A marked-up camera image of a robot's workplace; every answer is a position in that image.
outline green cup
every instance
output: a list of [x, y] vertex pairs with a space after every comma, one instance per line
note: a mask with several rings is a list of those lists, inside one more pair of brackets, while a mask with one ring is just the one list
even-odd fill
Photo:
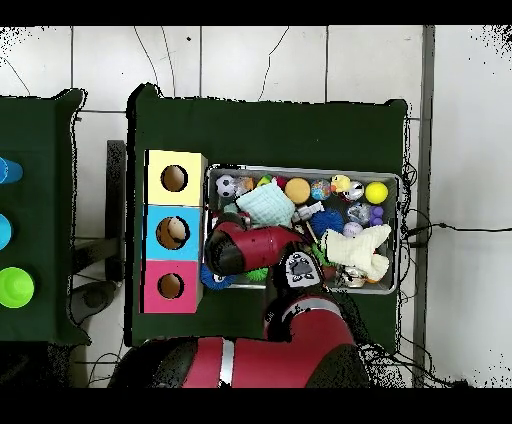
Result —
[[20, 268], [10, 267], [0, 271], [0, 304], [6, 308], [25, 306], [34, 294], [34, 281]]

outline metal tray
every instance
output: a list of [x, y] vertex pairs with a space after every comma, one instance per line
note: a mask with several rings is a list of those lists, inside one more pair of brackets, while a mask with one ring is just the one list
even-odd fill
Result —
[[[360, 288], [348, 288], [335, 286], [333, 280], [328, 280], [327, 285], [333, 291], [346, 291], [348, 293], [359, 294], [390, 294], [397, 285], [399, 279], [400, 268], [400, 225], [401, 214], [400, 206], [402, 203], [402, 180], [396, 174], [375, 173], [375, 172], [355, 172], [355, 171], [341, 171], [341, 170], [323, 170], [323, 169], [302, 169], [302, 168], [276, 168], [265, 166], [250, 166], [250, 165], [210, 165], [206, 169], [204, 189], [205, 189], [205, 203], [208, 207], [204, 214], [204, 231], [206, 234], [212, 229], [212, 213], [223, 210], [224, 206], [232, 203], [232, 199], [225, 199], [217, 194], [215, 181], [217, 178], [224, 174], [231, 175], [232, 177], [249, 176], [253, 177], [255, 182], [258, 181], [263, 175], [270, 174], [272, 176], [282, 176], [285, 178], [301, 177], [308, 180], [310, 183], [316, 179], [330, 180], [332, 176], [337, 174], [346, 175], [351, 180], [360, 181], [363, 184], [368, 184], [372, 181], [380, 181], [386, 184], [389, 194], [386, 200], [381, 204], [384, 208], [383, 221], [391, 226], [391, 233], [387, 242], [383, 243], [378, 249], [378, 253], [387, 256], [389, 259], [389, 268], [386, 275], [378, 283], [366, 283]], [[365, 202], [366, 198], [363, 196], [360, 202]], [[316, 203], [315, 200], [310, 198], [306, 204], [311, 205]], [[327, 200], [322, 202], [324, 207], [331, 207], [340, 210], [344, 217], [348, 204], [340, 201], [334, 196], [330, 196]], [[230, 288], [243, 288], [243, 289], [265, 289], [265, 282], [254, 283], [247, 279], [244, 275], [239, 275], [235, 282], [229, 286]]]

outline cyan cup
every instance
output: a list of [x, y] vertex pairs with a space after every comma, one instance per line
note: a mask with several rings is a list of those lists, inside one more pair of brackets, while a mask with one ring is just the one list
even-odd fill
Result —
[[23, 168], [19, 163], [0, 157], [0, 184], [19, 181], [23, 176]]
[[12, 237], [12, 227], [9, 220], [0, 213], [0, 250], [9, 244]]

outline pink box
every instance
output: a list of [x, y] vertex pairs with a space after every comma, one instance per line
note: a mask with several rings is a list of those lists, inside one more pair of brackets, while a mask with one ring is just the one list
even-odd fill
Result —
[[[199, 280], [198, 261], [146, 260], [144, 279], [144, 310], [146, 314], [193, 314], [201, 300], [203, 285]], [[168, 299], [158, 287], [161, 277], [175, 274], [182, 281], [179, 297]]]

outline green mat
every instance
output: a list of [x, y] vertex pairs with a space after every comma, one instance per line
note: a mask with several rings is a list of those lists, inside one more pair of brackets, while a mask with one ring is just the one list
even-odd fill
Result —
[[0, 306], [0, 340], [89, 343], [68, 319], [73, 207], [73, 114], [84, 93], [52, 99], [0, 97], [0, 156], [18, 162], [23, 178], [0, 185], [0, 213], [14, 235], [0, 251], [0, 269], [27, 271], [32, 300], [20, 309]]
[[[200, 152], [213, 163], [390, 172], [402, 168], [403, 100], [385, 105], [246, 103], [164, 99], [141, 85], [128, 102], [127, 288], [125, 341], [170, 336], [261, 337], [263, 290], [205, 291], [196, 314], [140, 314], [138, 290], [146, 149]], [[354, 295], [372, 339], [394, 349], [396, 294]]]

